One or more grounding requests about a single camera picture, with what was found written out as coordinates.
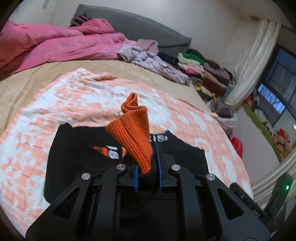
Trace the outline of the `lilac crumpled clothes pile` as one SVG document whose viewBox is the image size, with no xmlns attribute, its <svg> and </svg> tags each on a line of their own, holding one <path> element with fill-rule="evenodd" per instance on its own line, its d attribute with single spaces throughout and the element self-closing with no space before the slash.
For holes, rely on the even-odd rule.
<svg viewBox="0 0 296 241">
<path fill-rule="evenodd" d="M 125 62 L 140 66 L 153 73 L 182 85 L 189 84 L 189 77 L 177 70 L 158 56 L 158 42 L 155 40 L 128 40 L 123 44 L 117 55 Z"/>
</svg>

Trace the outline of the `red plastic bag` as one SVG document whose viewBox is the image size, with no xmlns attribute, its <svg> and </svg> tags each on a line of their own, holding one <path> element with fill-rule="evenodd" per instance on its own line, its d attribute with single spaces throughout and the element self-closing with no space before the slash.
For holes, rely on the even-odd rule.
<svg viewBox="0 0 296 241">
<path fill-rule="evenodd" d="M 241 140 L 239 140 L 236 137 L 232 137 L 230 142 L 233 145 L 234 149 L 236 150 L 236 153 L 238 154 L 238 156 L 242 159 L 242 157 L 243 157 L 243 144 L 242 144 Z"/>
</svg>

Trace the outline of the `white curtain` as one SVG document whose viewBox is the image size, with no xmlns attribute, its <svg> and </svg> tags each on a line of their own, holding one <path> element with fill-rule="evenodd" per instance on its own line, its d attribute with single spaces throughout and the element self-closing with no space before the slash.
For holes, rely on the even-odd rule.
<svg viewBox="0 0 296 241">
<path fill-rule="evenodd" d="M 237 108 L 253 91 L 273 53 L 280 29 L 281 24 L 272 20 L 258 21 L 251 46 L 235 68 L 235 85 L 225 99 L 227 105 Z"/>
</svg>

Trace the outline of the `grey quilted headboard cover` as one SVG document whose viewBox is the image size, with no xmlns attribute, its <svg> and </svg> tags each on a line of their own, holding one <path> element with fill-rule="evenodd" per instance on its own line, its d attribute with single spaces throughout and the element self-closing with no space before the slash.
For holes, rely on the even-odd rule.
<svg viewBox="0 0 296 241">
<path fill-rule="evenodd" d="M 163 24 L 128 11 L 79 4 L 71 22 L 74 22 L 80 15 L 91 19 L 107 20 L 115 32 L 123 33 L 129 40 L 155 40 L 158 42 L 159 51 L 170 56 L 176 57 L 190 48 L 191 38 Z"/>
</svg>

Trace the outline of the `striped dark pillow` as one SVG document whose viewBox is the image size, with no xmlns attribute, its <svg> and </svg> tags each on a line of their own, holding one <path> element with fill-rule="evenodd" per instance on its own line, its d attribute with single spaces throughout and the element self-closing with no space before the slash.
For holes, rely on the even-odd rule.
<svg viewBox="0 0 296 241">
<path fill-rule="evenodd" d="M 91 18 L 86 13 L 79 14 L 71 20 L 70 27 L 80 26 L 89 20 L 91 20 Z"/>
</svg>

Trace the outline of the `stack of folded clothes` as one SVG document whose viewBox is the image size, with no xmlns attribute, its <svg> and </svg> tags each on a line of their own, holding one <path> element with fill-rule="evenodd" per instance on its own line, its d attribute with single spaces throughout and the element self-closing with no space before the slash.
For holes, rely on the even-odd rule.
<svg viewBox="0 0 296 241">
<path fill-rule="evenodd" d="M 206 59 L 195 49 L 187 49 L 176 57 L 159 53 L 159 57 L 188 76 L 189 82 L 203 99 L 219 100 L 233 87 L 233 75 L 218 63 Z"/>
</svg>

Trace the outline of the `orange white plaid blanket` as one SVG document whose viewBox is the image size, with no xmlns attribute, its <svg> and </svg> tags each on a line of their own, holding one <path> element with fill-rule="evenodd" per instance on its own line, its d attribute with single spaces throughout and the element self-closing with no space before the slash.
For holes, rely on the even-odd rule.
<svg viewBox="0 0 296 241">
<path fill-rule="evenodd" d="M 21 235 L 49 205 L 43 196 L 46 165 L 58 126 L 106 126 L 132 92 L 147 107 L 153 141 L 163 141 L 170 131 L 204 149 L 211 173 L 253 194 L 243 161 L 217 115 L 142 83 L 80 68 L 44 87 L 1 136 L 1 207 Z"/>
</svg>

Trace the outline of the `pink quilted comforter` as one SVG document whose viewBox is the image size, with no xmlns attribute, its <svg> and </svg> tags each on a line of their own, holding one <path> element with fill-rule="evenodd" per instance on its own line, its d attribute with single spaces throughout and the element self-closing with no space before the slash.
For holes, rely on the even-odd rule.
<svg viewBox="0 0 296 241">
<path fill-rule="evenodd" d="M 125 42 L 104 19 L 69 28 L 7 21 L 1 30 L 1 78 L 44 63 L 117 59 Z"/>
</svg>

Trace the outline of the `black sweater orange cuffs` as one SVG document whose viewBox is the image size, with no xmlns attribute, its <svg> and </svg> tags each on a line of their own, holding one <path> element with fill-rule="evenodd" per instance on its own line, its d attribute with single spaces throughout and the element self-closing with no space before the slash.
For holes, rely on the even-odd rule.
<svg viewBox="0 0 296 241">
<path fill-rule="evenodd" d="M 138 189 L 122 196 L 120 228 L 130 240 L 176 240 L 174 200 L 153 200 L 159 172 L 151 141 L 147 108 L 131 93 L 121 115 L 106 127 L 58 127 L 50 147 L 44 197 L 53 202 L 80 174 L 102 174 L 125 163 L 138 167 Z"/>
</svg>

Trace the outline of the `beige bed sheet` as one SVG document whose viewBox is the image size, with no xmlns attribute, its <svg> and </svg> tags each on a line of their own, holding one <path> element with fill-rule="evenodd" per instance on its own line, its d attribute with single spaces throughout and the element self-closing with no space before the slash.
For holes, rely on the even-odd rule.
<svg viewBox="0 0 296 241">
<path fill-rule="evenodd" d="M 137 81 L 185 100 L 202 110 L 208 109 L 193 87 L 174 83 L 124 61 L 81 60 L 45 63 L 1 80 L 1 133 L 12 121 L 18 109 L 29 104 L 39 90 L 77 68 L 84 68 L 93 73 L 108 72 L 119 78 Z"/>
</svg>

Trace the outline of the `white plastic bag of clothes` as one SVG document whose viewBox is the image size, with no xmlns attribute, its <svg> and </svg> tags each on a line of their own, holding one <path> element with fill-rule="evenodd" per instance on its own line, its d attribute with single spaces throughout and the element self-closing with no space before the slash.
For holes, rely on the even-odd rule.
<svg viewBox="0 0 296 241">
<path fill-rule="evenodd" d="M 237 114 L 235 109 L 223 102 L 214 100 L 208 101 L 206 106 L 212 113 L 217 114 L 218 117 L 216 120 L 226 135 L 231 135 L 233 129 L 237 125 Z"/>
</svg>

